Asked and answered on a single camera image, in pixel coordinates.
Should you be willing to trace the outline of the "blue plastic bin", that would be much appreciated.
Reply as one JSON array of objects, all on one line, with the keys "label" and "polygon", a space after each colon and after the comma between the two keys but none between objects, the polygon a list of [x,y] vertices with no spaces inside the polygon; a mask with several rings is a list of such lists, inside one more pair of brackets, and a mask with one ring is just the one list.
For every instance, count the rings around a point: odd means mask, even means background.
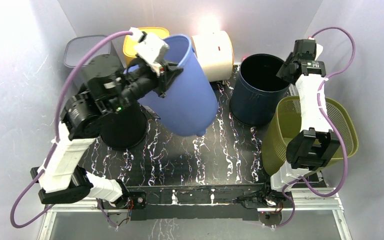
[{"label": "blue plastic bin", "polygon": [[[137,102],[174,134],[203,136],[218,111],[215,93],[197,60],[191,39],[177,34],[162,40],[169,46],[163,61],[177,63],[183,72],[167,90],[166,97],[159,97],[159,89],[155,89]],[[137,56],[130,68],[134,65],[147,64]]]}]

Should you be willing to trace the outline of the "orange mesh waste basket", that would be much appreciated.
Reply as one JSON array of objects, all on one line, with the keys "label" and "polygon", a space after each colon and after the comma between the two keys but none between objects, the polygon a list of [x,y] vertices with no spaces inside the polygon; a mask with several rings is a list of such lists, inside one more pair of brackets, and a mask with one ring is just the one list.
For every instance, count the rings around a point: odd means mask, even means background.
[{"label": "orange mesh waste basket", "polygon": [[[170,32],[164,27],[157,26],[148,26],[148,27],[139,27],[141,31],[148,33],[154,33],[159,38],[165,39],[170,35]],[[136,58],[137,51],[135,50],[135,46],[138,44],[137,41],[132,39],[130,36],[126,36],[123,42],[122,52],[124,54],[124,59],[126,65],[128,65],[133,59]]]}]

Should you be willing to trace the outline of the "dark navy bin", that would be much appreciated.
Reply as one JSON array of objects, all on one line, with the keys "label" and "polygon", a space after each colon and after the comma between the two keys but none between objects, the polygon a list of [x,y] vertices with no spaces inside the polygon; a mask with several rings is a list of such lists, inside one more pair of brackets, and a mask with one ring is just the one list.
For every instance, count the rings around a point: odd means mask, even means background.
[{"label": "dark navy bin", "polygon": [[244,125],[265,126],[274,117],[290,84],[276,77],[284,60],[265,53],[248,56],[239,66],[229,101],[233,117]]}]

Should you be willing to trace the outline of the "olive green mesh basket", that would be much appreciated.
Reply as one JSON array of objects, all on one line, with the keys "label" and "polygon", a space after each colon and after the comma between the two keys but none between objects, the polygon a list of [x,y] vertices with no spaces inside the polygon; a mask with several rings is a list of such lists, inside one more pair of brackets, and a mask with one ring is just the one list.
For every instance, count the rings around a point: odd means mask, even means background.
[{"label": "olive green mesh basket", "polygon": [[[326,98],[327,114],[340,132],[347,157],[356,154],[359,140],[347,110],[336,100]],[[278,103],[261,145],[261,160],[265,172],[272,176],[286,161],[288,143],[300,132],[301,107],[298,96],[287,96]]]}]

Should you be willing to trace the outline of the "grey mesh waste basket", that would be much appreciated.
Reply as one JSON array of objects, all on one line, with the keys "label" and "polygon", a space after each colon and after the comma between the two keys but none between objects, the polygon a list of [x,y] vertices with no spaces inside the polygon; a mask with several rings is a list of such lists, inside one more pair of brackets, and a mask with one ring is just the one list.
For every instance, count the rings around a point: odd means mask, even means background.
[{"label": "grey mesh waste basket", "polygon": [[[70,40],[65,48],[63,64],[65,66],[67,75],[73,70],[74,67],[77,66],[78,62],[84,57],[84,55],[92,49],[97,43],[106,38],[106,35],[86,35],[73,38]],[[92,57],[96,57],[98,55],[109,54],[112,56],[118,57],[116,49],[111,42],[106,43],[100,50],[98,50]]]}]

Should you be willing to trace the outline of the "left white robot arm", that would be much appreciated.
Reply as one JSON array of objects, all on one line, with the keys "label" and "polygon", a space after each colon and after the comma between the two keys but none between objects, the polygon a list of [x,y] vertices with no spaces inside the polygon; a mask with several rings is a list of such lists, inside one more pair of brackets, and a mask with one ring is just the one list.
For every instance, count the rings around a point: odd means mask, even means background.
[{"label": "left white robot arm", "polygon": [[119,59],[101,54],[85,59],[76,66],[68,80],[85,76],[84,88],[59,104],[56,113],[56,135],[43,164],[31,170],[40,185],[39,199],[44,205],[73,204],[86,197],[125,208],[133,197],[120,179],[96,176],[79,161],[110,118],[125,115],[148,93],[164,97],[175,79],[183,72],[177,62],[160,59],[147,62],[136,58],[135,70],[125,72]]}]

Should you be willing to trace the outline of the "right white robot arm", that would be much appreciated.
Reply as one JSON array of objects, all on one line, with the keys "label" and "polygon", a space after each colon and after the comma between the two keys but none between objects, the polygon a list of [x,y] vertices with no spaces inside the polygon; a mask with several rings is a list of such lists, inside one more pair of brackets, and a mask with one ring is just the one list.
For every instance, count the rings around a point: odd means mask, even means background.
[{"label": "right white robot arm", "polygon": [[298,39],[293,51],[276,76],[294,85],[300,104],[300,130],[286,147],[286,161],[271,176],[270,188],[262,192],[262,202],[275,207],[282,199],[281,191],[290,182],[326,167],[340,147],[338,134],[326,119],[327,106],[322,82],[326,79],[325,64],[318,61],[319,44],[313,38]]}]

